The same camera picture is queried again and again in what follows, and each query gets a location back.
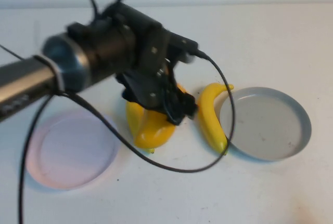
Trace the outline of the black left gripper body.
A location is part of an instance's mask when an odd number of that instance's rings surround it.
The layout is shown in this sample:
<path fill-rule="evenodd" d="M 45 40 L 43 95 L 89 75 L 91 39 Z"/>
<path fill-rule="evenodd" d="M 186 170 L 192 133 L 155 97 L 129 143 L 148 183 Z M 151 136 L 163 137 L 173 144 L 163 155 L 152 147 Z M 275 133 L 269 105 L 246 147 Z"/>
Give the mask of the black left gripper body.
<path fill-rule="evenodd" d="M 171 33 L 157 21 L 125 21 L 116 78 L 124 85 L 123 98 L 148 110 L 173 104 L 176 85 L 167 62 Z"/>

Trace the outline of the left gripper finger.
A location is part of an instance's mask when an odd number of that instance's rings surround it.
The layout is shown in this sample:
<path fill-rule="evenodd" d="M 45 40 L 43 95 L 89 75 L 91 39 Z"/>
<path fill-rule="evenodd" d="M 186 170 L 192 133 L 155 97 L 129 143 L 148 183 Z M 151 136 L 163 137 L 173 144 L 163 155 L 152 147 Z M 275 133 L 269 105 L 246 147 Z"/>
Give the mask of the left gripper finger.
<path fill-rule="evenodd" d="M 198 111 L 198 105 L 196 104 L 194 96 L 189 93 L 182 93 L 181 105 L 184 114 L 189 119 L 194 119 Z"/>
<path fill-rule="evenodd" d="M 180 125 L 180 123 L 187 117 L 185 107 L 165 107 L 164 110 L 168 121 L 175 126 Z"/>

